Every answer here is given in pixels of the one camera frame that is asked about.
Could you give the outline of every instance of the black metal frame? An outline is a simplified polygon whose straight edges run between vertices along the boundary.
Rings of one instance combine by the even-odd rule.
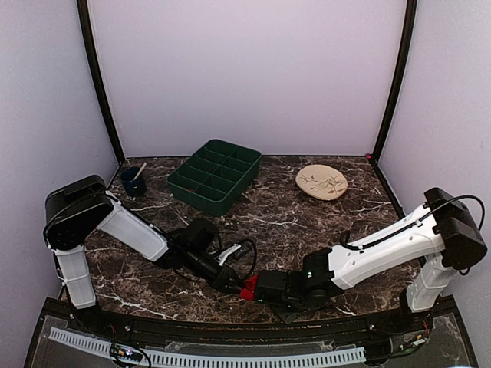
[[[392,119],[394,118],[394,112],[396,110],[397,100],[399,99],[400,88],[404,79],[407,57],[409,56],[410,43],[413,36],[414,21],[416,20],[416,8],[417,0],[407,0],[404,25],[402,28],[402,35],[400,37],[399,54],[397,55],[394,78],[392,79],[392,85],[390,86],[387,106],[385,107],[381,128],[378,131],[377,142],[375,143],[374,151],[372,154],[367,155],[368,161],[374,168],[375,174],[384,187],[384,190],[387,193],[389,200],[392,202],[394,210],[397,213],[397,216],[399,216],[399,219],[402,219],[405,216],[404,210],[400,205],[397,197],[395,196],[394,191],[389,186],[384,173],[378,165],[378,161],[381,158],[385,143],[387,142],[387,136],[389,134],[390,125],[392,124]],[[424,258],[420,258],[420,263],[422,265],[424,264]]]
[[[73,309],[69,303],[51,298],[46,299],[29,345],[25,368],[29,368],[34,359],[45,316],[50,315],[65,319],[68,321],[70,328],[86,332],[84,328],[78,325],[77,320],[71,319],[72,313]],[[334,340],[338,346],[354,343],[359,347],[373,347],[384,343],[387,336],[378,337],[374,335],[370,330],[372,322],[377,320],[382,323],[384,320],[393,320],[398,313],[399,310],[387,310],[364,316],[294,322],[287,326],[284,324],[237,325],[180,322],[103,311],[104,318],[109,320],[114,326],[119,339],[130,341],[138,347],[145,347],[145,345],[165,347],[169,341],[224,345],[260,345],[302,343],[312,342],[313,340]],[[452,296],[439,299],[433,308],[434,317],[448,313],[454,314],[469,360],[472,366],[477,366],[476,355]],[[130,332],[125,329],[126,326],[130,327]]]
[[[394,78],[390,86],[389,98],[385,107],[384,118],[382,119],[381,128],[378,132],[377,142],[375,143],[374,151],[371,154],[375,162],[378,162],[384,150],[384,145],[389,134],[390,124],[396,110],[397,99],[399,98],[400,87],[406,70],[407,56],[411,38],[413,35],[414,20],[416,19],[417,0],[407,0],[406,15],[404,17],[404,26],[402,28],[402,36],[400,38],[399,54],[397,56]]]
[[[110,111],[109,101],[107,100],[106,90],[104,88],[101,68],[99,67],[99,61],[97,59],[94,35],[92,34],[91,17],[87,0],[77,0],[77,6],[82,36],[84,38],[85,52],[87,53],[87,60],[89,62],[89,68],[91,69],[95,93],[97,95],[97,100],[99,101],[99,107],[101,108],[102,117],[104,118],[104,124],[106,125],[107,134],[109,135],[110,143],[113,146],[114,154],[116,155],[119,164],[121,164],[125,160],[123,147],[121,146],[120,139],[117,135],[116,125],[114,124],[113,115]]]
[[[87,53],[87,59],[89,62],[89,67],[91,69],[92,81],[96,90],[97,99],[99,100],[99,106],[101,107],[104,123],[106,125],[107,133],[113,146],[114,153],[117,157],[117,161],[119,162],[119,164],[121,164],[126,157],[124,155],[119,136],[117,135],[116,126],[114,124],[112,113],[110,111],[110,106],[107,100],[106,90],[104,88],[101,69],[99,67],[99,61],[97,59],[97,52],[94,43],[94,35],[92,33],[91,17],[88,11],[87,0],[77,0],[77,6],[82,35],[84,37],[85,51]],[[404,25],[402,36],[400,39],[399,54],[397,56],[394,77],[392,80],[392,85],[390,87],[390,93],[387,100],[387,106],[385,108],[384,118],[382,119],[381,128],[377,136],[377,142],[375,143],[373,153],[371,154],[371,157],[375,162],[374,168],[377,167],[378,160],[381,157],[382,150],[384,149],[384,144],[389,133],[390,123],[392,122],[392,118],[394,117],[394,111],[397,105],[397,99],[399,97],[402,80],[404,78],[407,56],[409,54],[411,37],[413,34],[414,19],[416,18],[416,7],[417,0],[407,0],[406,15],[404,17]]]

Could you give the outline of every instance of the white cable tray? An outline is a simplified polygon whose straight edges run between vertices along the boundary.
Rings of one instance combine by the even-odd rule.
[[[87,337],[79,333],[51,328],[50,340],[57,341],[74,349],[99,357],[111,359],[109,355],[111,342],[97,337]],[[230,356],[202,356],[167,353],[164,351],[143,349],[148,354],[152,367],[171,368],[324,368],[329,366],[345,366],[354,363],[363,363],[365,359],[364,348],[356,347],[346,350],[337,350],[325,353],[313,353],[291,356],[261,356],[261,357],[230,357]],[[132,363],[131,360],[120,358],[121,361]],[[140,366],[148,366],[145,358]]]

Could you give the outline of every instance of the green plastic tray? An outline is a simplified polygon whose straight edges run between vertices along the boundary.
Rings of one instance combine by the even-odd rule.
[[[261,153],[210,140],[167,178],[174,198],[214,216],[225,215],[256,177]]]

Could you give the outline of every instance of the wire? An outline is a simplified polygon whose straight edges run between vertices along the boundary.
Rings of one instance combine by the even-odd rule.
[[[430,338],[430,335],[431,335],[431,329],[428,327],[428,323],[424,320],[423,321],[423,327],[424,327],[424,335],[418,335],[414,340],[408,342],[408,343],[405,343],[404,345],[406,345],[406,348],[404,349],[404,346],[401,346],[401,350],[395,350],[389,354],[386,354],[386,355],[383,355],[383,356],[367,356],[367,358],[370,358],[372,360],[379,360],[379,359],[389,359],[389,358],[403,358],[403,357],[407,357],[411,354],[414,354],[416,353],[423,345],[424,343],[421,343],[417,346],[414,346],[414,343],[416,341],[419,341],[421,340],[423,337],[428,339]],[[385,334],[389,334],[389,335],[393,335],[393,336],[400,336],[401,334],[405,334],[406,332],[404,333],[391,333],[391,332],[387,332],[387,331],[383,331],[383,330],[379,330],[380,332],[384,332]]]
[[[114,365],[116,365],[116,366],[120,366],[121,368],[128,368],[128,365],[127,365],[126,363],[122,362],[122,361],[120,360],[120,358],[119,358],[119,356],[118,356],[118,355],[115,355],[115,356],[113,356],[113,357],[111,357],[111,358],[114,358],[114,359],[116,360],[116,363],[115,363]]]
[[[247,274],[245,274],[245,276],[241,278],[242,281],[247,280],[248,278],[251,277],[252,273],[254,272],[257,261],[258,261],[258,247],[255,245],[255,242],[253,240],[245,238],[245,239],[239,241],[239,244],[247,243],[247,242],[252,245],[252,250],[254,251],[254,256],[252,258],[251,268],[249,269]]]
[[[428,217],[430,217],[436,211],[439,211],[440,209],[442,209],[446,205],[449,205],[450,203],[454,203],[455,201],[458,201],[460,199],[474,199],[475,201],[477,201],[480,204],[480,206],[481,206],[481,221],[479,222],[479,227],[478,227],[478,229],[480,231],[481,228],[483,228],[484,218],[486,217],[486,208],[484,206],[483,201],[480,198],[478,198],[474,195],[466,194],[466,195],[462,195],[462,196],[459,195],[457,197],[454,197],[452,199],[447,200],[445,203],[439,205],[435,209],[432,209],[426,215],[423,215],[418,220],[411,222],[409,225],[406,225],[403,228],[396,230],[395,232],[391,232],[389,235],[386,235],[383,238],[380,238],[380,239],[374,240],[370,243],[364,244],[361,247],[359,247],[359,246],[355,247],[353,245],[348,244],[350,232],[343,232],[339,238],[339,242],[340,242],[342,247],[349,249],[350,251],[363,251],[365,249],[374,247],[375,245],[379,245],[381,242],[385,242],[386,240],[393,238],[395,235],[399,235],[401,232],[405,232],[409,228],[412,228],[413,226],[417,225],[419,222],[422,222],[425,219],[427,219]]]
[[[104,193],[106,195],[106,197],[108,197],[109,199],[112,199],[113,201],[115,201],[116,203],[121,203],[121,201],[116,198],[114,195],[111,194],[107,194],[107,193]]]
[[[172,271],[174,271],[174,274],[176,274],[177,276],[180,276],[181,278],[188,280],[188,281],[191,281],[191,282],[198,282],[199,280],[201,280],[200,278],[195,278],[195,279],[188,278],[186,275],[178,272],[175,268],[173,268]]]
[[[406,330],[404,331],[401,331],[401,332],[389,332],[389,331],[386,331],[386,330],[381,330],[380,328],[374,328],[373,330],[371,330],[371,332],[375,332],[376,334],[384,334],[384,335],[388,335],[388,336],[400,336],[400,335],[404,335],[404,334],[407,334],[410,330],[410,327],[408,327]]]
[[[113,339],[116,338],[116,329],[114,328],[114,326],[112,324],[109,324],[109,327],[111,329],[111,331],[113,331]]]
[[[478,198],[472,194],[464,194],[462,196],[459,195],[457,197],[449,199],[445,203],[443,203],[443,204],[439,205],[438,207],[436,207],[435,209],[432,209],[431,211],[429,211],[426,215],[421,217],[419,221],[423,221],[423,220],[427,219],[428,217],[430,217],[433,213],[435,213],[439,209],[442,209],[446,205],[449,205],[450,203],[454,203],[455,201],[458,201],[460,199],[474,199],[476,202],[478,202],[480,204],[480,206],[481,206],[481,221],[479,221],[478,230],[481,231],[481,228],[483,228],[483,224],[484,224],[484,218],[486,217],[486,208],[484,206],[483,201],[480,198]]]
[[[218,240],[218,251],[222,251],[223,250],[223,243],[222,243],[222,237],[220,236],[220,234],[216,234],[216,239]]]
[[[135,347],[134,345],[131,345],[129,342],[125,342],[125,341],[121,341],[121,340],[118,340],[118,339],[110,339],[109,337],[105,337],[105,336],[102,336],[98,333],[95,333],[91,330],[89,330],[88,328],[85,327],[85,325],[78,319],[77,315],[75,313],[72,314],[72,316],[74,316],[74,319],[78,322],[78,324],[84,329],[86,330],[89,334],[91,335],[94,335],[94,336],[97,336],[103,340],[109,340],[111,343],[118,343],[120,345],[124,345],[126,347],[131,347],[132,349],[135,349],[136,351],[138,351],[139,353],[141,353],[145,359],[147,360],[148,362],[148,368],[152,368],[152,361],[150,360],[150,357],[148,356],[147,353],[145,353],[145,351],[143,349],[140,349],[139,347]]]

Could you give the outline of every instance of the black cable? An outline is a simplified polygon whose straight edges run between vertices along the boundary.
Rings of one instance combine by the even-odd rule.
[[[370,332],[373,332],[376,334],[381,334],[381,335],[387,335],[387,336],[400,336],[400,335],[404,335],[404,334],[407,334],[408,332],[410,332],[410,327],[408,327],[406,330],[401,331],[401,332],[390,332],[390,331],[386,331],[386,330],[381,330],[380,328],[374,328]]]
[[[201,280],[200,278],[196,278],[196,279],[188,278],[186,275],[178,272],[175,268],[173,268],[172,271],[174,271],[174,274],[176,274],[177,276],[180,276],[181,278],[188,280],[188,281],[191,281],[191,282],[197,282],[197,281]]]
[[[106,197],[108,197],[109,199],[112,199],[113,201],[115,201],[116,203],[121,203],[121,201],[116,198],[114,195],[111,194],[107,194],[107,193],[104,193],[106,195]]]
[[[142,349],[140,349],[139,347],[135,347],[134,345],[131,345],[129,342],[125,342],[125,341],[121,341],[121,340],[118,340],[118,339],[111,339],[109,337],[105,337],[103,335],[100,335],[98,333],[95,333],[91,330],[89,330],[88,328],[85,327],[85,325],[78,319],[77,315],[75,313],[72,314],[72,316],[74,316],[74,319],[77,320],[78,324],[84,329],[86,330],[89,334],[91,335],[94,335],[94,336],[97,336],[103,340],[109,340],[111,343],[118,343],[120,345],[124,345],[125,347],[130,347],[132,349],[135,349],[136,351],[138,351],[139,353],[141,353],[145,359],[147,360],[148,362],[148,368],[152,368],[152,361],[150,360],[150,357],[148,356],[147,353],[145,353],[145,351],[143,351]]]
[[[220,234],[216,234],[215,236],[216,239],[218,240],[218,246],[219,246],[218,251],[221,252],[223,250],[222,237],[220,236]]]
[[[122,362],[122,361],[120,360],[120,358],[119,358],[117,355],[115,355],[115,356],[113,356],[113,357],[111,357],[111,358],[114,358],[114,359],[116,360],[116,362],[117,362],[117,363],[116,363],[116,365],[117,365],[117,366],[120,366],[121,368],[128,368],[128,364],[127,364],[127,363],[125,363],[125,362]]]
[[[421,347],[423,347],[425,344],[422,343],[421,345],[418,345],[417,347],[409,347],[405,350],[402,350],[402,351],[393,351],[392,353],[389,353],[387,355],[383,355],[383,356],[369,356],[367,355],[367,358],[368,359],[371,359],[371,360],[378,360],[378,359],[395,359],[395,358],[404,358],[404,357],[408,357],[409,355],[412,355],[414,353],[416,353],[419,349],[421,349]]]
[[[249,269],[247,274],[245,274],[245,276],[243,278],[241,278],[242,281],[247,280],[248,278],[251,277],[252,273],[254,272],[257,261],[258,261],[258,247],[255,245],[255,242],[251,239],[246,238],[246,239],[239,241],[239,244],[242,245],[242,243],[246,243],[246,242],[251,243],[252,250],[254,251],[254,256],[252,259],[251,268]]]
[[[446,205],[449,205],[450,203],[454,203],[455,201],[458,201],[460,199],[474,199],[476,202],[478,202],[480,204],[480,206],[481,206],[481,221],[479,221],[478,230],[481,231],[481,228],[483,228],[483,224],[484,224],[484,218],[486,217],[486,208],[484,207],[483,201],[480,198],[478,198],[472,194],[464,194],[462,196],[459,195],[457,197],[449,199],[445,203],[443,203],[443,204],[439,205],[438,207],[436,207],[435,209],[432,209],[431,211],[429,211],[426,215],[424,215],[422,218],[420,218],[419,221],[423,221],[424,219],[427,219],[428,217],[430,217],[433,213],[435,213],[439,209],[442,209]]]
[[[457,197],[454,197],[452,199],[445,201],[445,203],[439,205],[435,209],[432,209],[426,215],[423,215],[422,217],[420,217],[418,220],[411,222],[409,225],[406,225],[403,228],[400,228],[400,229],[396,230],[395,232],[392,232],[389,235],[384,236],[383,238],[380,238],[380,239],[371,241],[370,243],[364,244],[361,246],[361,248],[360,247],[354,247],[353,245],[348,244],[349,236],[350,236],[349,232],[343,232],[340,236],[339,242],[340,242],[342,247],[349,249],[350,251],[363,251],[365,249],[374,247],[375,245],[379,245],[381,242],[385,242],[386,240],[393,238],[395,235],[399,235],[401,232],[405,232],[409,228],[412,228],[413,226],[417,225],[419,222],[422,222],[423,220],[430,217],[436,211],[438,211],[438,210],[442,209],[443,207],[445,207],[446,205],[449,205],[450,203],[453,203],[453,202],[458,201],[460,199],[474,199],[475,201],[477,201],[480,204],[482,215],[481,215],[481,221],[479,222],[479,228],[478,229],[481,230],[481,228],[483,228],[484,218],[486,216],[486,209],[484,207],[484,203],[480,198],[478,198],[474,195],[466,194],[466,195],[462,195],[462,196],[459,195]]]

